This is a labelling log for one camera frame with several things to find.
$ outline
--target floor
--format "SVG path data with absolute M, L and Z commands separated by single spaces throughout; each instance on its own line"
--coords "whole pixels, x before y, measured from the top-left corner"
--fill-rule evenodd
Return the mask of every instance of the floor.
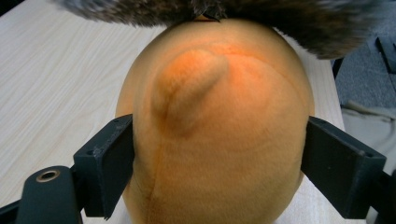
M 396 37 L 396 2 L 388 2 L 387 9 L 385 19 L 371 31 L 367 42 L 342 62 L 335 80 L 341 105 L 351 100 L 368 107 L 396 108 L 396 74 L 389 72 L 375 43 L 378 36 Z

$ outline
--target fur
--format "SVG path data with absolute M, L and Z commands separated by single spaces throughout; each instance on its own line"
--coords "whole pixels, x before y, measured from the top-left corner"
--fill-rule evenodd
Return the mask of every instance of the fur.
M 343 57 L 380 19 L 383 0 L 52 0 L 89 20 L 171 26 L 201 14 L 272 26 L 320 59 Z

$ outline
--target table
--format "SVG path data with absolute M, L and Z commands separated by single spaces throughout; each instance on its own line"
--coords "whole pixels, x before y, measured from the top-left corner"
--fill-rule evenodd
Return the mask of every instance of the table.
M 26 0 L 0 18 L 0 206 L 18 200 L 35 171 L 73 164 L 73 154 L 114 118 L 131 63 L 162 30 L 85 21 L 42 0 Z M 330 63 L 295 48 L 316 116 L 343 129 Z M 122 200 L 107 223 L 130 223 Z M 342 219 L 304 178 L 276 223 L 365 221 Z

